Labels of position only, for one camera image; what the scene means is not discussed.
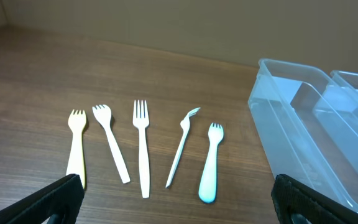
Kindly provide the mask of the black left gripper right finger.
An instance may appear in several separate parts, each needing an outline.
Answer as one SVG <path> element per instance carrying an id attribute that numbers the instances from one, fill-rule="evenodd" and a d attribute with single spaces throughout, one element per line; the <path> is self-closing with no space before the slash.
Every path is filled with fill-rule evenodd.
<path id="1" fill-rule="evenodd" d="M 358 224 L 358 213 L 286 174 L 276 176 L 271 197 L 280 224 Z"/>

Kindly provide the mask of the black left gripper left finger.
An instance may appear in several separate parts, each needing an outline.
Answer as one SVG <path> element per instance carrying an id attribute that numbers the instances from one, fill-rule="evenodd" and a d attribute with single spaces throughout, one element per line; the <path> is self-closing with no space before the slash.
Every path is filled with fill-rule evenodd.
<path id="1" fill-rule="evenodd" d="M 68 174 L 0 210 L 0 223 L 75 223 L 85 191 L 78 174 Z"/>

